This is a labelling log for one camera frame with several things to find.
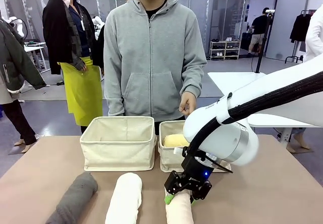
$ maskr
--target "yellow apron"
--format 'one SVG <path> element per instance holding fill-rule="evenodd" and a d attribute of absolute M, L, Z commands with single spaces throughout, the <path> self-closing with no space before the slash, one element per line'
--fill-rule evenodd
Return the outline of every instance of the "yellow apron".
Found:
<path fill-rule="evenodd" d="M 74 114 L 78 126 L 87 127 L 96 117 L 103 115 L 100 68 L 93 65 L 90 57 L 81 58 L 87 71 L 78 71 L 68 63 L 59 63 L 65 82 L 67 106 Z"/>

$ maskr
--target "white rolled towel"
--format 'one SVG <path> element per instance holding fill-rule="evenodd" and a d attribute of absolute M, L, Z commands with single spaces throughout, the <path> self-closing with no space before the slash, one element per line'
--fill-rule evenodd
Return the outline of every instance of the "white rolled towel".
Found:
<path fill-rule="evenodd" d="M 105 224 L 136 224 L 141 205 L 141 178 L 133 173 L 121 175 L 106 213 Z"/>
<path fill-rule="evenodd" d="M 167 224 L 194 224 L 190 197 L 190 191 L 183 190 L 166 205 Z"/>

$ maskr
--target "rolled towel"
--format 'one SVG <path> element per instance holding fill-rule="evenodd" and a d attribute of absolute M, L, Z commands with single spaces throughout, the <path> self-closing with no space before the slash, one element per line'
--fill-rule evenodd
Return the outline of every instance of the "rolled towel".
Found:
<path fill-rule="evenodd" d="M 76 224 L 96 191 L 97 182 L 93 176 L 82 173 L 65 192 L 46 224 Z"/>
<path fill-rule="evenodd" d="M 166 205 L 167 224 L 194 224 L 190 197 L 190 192 L 183 190 Z"/>
<path fill-rule="evenodd" d="M 168 135 L 164 139 L 164 147 L 187 147 L 188 145 L 183 134 Z"/>
<path fill-rule="evenodd" d="M 141 205 L 141 178 L 133 173 L 121 175 L 106 213 L 105 224 L 136 224 Z"/>

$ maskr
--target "clothing rack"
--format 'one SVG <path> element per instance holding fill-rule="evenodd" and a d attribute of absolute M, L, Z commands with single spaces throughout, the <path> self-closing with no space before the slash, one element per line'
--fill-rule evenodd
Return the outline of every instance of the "clothing rack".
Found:
<path fill-rule="evenodd" d="M 304 12 L 316 12 L 316 10 L 302 10 L 301 11 L 301 15 L 303 14 L 303 16 L 306 16 L 306 14 L 307 13 L 304 13 Z M 293 55 L 294 55 L 294 53 L 295 53 L 295 49 L 296 49 L 296 41 L 294 42 L 294 49 L 293 49 Z M 300 60 L 300 61 L 303 61 L 303 59 L 304 59 L 304 56 L 302 55 L 302 56 L 300 56 L 300 57 L 298 57 L 298 56 L 290 56 L 290 57 L 287 57 L 286 59 L 285 59 L 285 64 L 287 63 L 287 59 L 296 59 L 296 63 L 298 63 L 298 61 Z"/>

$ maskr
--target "hand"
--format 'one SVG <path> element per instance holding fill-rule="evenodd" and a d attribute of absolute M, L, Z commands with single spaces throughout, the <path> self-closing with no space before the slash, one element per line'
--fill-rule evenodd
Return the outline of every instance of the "hand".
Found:
<path fill-rule="evenodd" d="M 82 72 L 86 72 L 87 71 L 87 66 L 84 65 L 84 67 L 81 69 Z"/>
<path fill-rule="evenodd" d="M 196 109 L 196 98 L 191 92 L 184 92 L 179 111 L 185 116 L 189 116 Z"/>

